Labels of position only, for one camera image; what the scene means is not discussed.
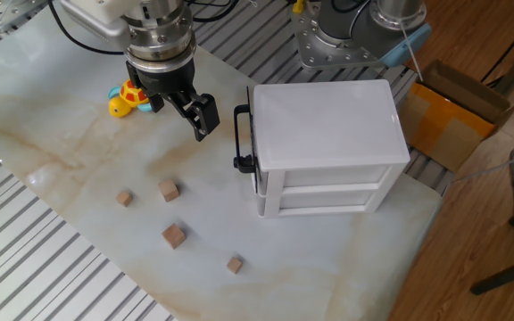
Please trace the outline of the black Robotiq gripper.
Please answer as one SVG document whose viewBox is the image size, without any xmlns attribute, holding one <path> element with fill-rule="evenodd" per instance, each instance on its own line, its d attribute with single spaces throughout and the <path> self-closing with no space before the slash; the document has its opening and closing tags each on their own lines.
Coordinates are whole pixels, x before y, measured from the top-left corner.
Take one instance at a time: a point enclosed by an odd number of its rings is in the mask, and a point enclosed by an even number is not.
<svg viewBox="0 0 514 321">
<path fill-rule="evenodd" d="M 145 92 L 152 112 L 157 113 L 164 107 L 164 98 L 192 126 L 197 142 L 204 140 L 220 124 L 214 97 L 195 92 L 193 58 L 170 71 L 144 71 L 129 61 L 126 66 L 132 85 Z"/>
</svg>

